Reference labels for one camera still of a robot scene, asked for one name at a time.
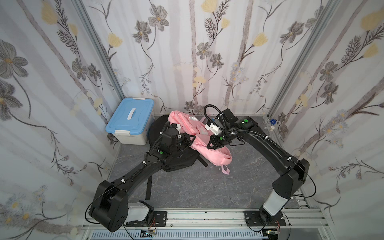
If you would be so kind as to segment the black backpack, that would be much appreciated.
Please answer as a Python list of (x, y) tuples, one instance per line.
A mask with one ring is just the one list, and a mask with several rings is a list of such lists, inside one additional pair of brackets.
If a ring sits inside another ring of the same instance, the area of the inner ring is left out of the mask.
[(161, 134), (169, 125), (169, 116), (163, 115), (155, 119), (148, 131), (150, 150), (145, 155), (143, 164), (145, 166), (155, 165), (165, 172), (173, 172), (192, 166), (195, 161), (200, 161), (204, 167), (208, 164), (203, 160), (201, 154), (192, 149), (191, 146), (182, 152), (167, 153), (160, 150)]

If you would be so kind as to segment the pink backpack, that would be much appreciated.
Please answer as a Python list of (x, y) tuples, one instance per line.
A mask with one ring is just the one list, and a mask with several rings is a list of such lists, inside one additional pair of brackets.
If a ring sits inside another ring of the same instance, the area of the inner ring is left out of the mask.
[(221, 166), (222, 173), (229, 175), (228, 165), (232, 162), (233, 157), (227, 147), (217, 150), (208, 149), (210, 137), (215, 134), (206, 128), (206, 125), (199, 121), (195, 116), (182, 113), (180, 111), (172, 111), (169, 115), (170, 124), (177, 124), (181, 127), (182, 133), (195, 136), (191, 148), (198, 151), (204, 158), (209, 160), (215, 166)]

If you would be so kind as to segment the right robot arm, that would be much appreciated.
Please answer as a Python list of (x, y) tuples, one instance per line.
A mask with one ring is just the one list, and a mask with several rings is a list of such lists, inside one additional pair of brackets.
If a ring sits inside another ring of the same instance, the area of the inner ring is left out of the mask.
[(227, 118), (221, 114), (217, 118), (222, 131), (210, 137), (208, 149), (223, 148), (233, 139), (243, 140), (254, 147), (280, 175), (273, 182), (271, 194), (259, 209), (259, 220), (262, 226), (267, 226), (306, 182), (310, 164), (306, 160), (299, 161), (282, 149), (250, 117)]

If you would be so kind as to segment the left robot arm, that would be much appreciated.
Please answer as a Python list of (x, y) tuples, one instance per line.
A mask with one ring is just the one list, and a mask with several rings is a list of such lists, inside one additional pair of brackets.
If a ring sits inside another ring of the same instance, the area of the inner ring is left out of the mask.
[(153, 174), (163, 169), (168, 160), (178, 159), (191, 148), (195, 136), (186, 133), (168, 136), (163, 134), (159, 142), (145, 153), (142, 163), (122, 177), (99, 184), (94, 200), (85, 211), (85, 216), (95, 220), (110, 232), (117, 231), (128, 221), (128, 200), (133, 192)]

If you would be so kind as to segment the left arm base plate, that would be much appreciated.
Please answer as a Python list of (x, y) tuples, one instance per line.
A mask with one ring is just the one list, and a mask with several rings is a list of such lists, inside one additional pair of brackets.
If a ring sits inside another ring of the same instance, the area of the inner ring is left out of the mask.
[(126, 222), (125, 227), (165, 227), (168, 219), (167, 211), (154, 211), (147, 215), (143, 221)]

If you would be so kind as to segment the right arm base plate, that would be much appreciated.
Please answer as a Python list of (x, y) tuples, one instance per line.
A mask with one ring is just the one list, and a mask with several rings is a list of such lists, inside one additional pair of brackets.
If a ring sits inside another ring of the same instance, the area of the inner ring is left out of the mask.
[(263, 211), (244, 211), (244, 218), (248, 227), (285, 227), (287, 225), (282, 212), (270, 216)]

